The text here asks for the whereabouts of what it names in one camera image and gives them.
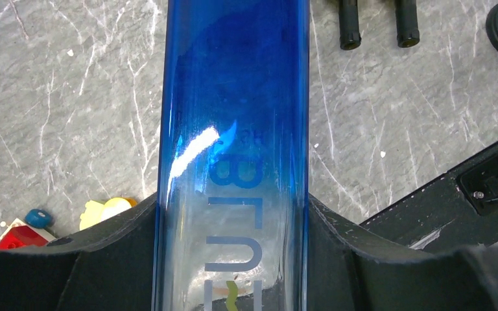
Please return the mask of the green labelled wine bottle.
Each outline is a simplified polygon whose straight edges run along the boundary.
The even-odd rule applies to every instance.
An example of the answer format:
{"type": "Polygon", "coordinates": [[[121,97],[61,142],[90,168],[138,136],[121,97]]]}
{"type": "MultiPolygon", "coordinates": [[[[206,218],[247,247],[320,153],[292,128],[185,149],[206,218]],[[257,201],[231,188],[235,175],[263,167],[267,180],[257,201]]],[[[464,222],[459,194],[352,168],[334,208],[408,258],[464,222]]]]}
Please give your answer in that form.
{"type": "Polygon", "coordinates": [[[409,48],[420,42],[416,0],[395,0],[397,45],[409,48]]]}

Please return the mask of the blue water bottle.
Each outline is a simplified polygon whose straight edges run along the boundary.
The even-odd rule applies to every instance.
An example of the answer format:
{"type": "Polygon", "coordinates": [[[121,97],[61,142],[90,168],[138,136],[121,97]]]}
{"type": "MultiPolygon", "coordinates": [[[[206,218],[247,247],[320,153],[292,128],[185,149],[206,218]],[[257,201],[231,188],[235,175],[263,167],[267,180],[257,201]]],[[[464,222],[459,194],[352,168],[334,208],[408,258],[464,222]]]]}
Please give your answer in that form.
{"type": "Polygon", "coordinates": [[[153,310],[307,308],[309,2],[170,1],[153,310]]]}

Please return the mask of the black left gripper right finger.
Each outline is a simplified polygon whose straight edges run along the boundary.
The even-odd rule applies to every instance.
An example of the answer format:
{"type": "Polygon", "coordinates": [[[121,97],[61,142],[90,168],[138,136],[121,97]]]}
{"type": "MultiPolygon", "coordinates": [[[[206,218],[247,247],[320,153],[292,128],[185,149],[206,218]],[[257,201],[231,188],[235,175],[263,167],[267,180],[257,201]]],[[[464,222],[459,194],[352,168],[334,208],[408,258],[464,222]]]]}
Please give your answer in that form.
{"type": "Polygon", "coordinates": [[[432,254],[308,208],[308,310],[498,310],[498,246],[432,254]]]}

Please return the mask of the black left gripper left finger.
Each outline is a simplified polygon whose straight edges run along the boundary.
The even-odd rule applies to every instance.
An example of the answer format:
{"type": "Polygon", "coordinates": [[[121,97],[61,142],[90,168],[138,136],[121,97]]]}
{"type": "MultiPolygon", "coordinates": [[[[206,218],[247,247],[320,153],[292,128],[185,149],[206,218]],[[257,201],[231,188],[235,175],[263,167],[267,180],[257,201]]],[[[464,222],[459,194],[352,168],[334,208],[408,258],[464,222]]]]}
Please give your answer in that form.
{"type": "Polygon", "coordinates": [[[0,310],[150,310],[157,197],[48,246],[0,251],[0,310]]]}

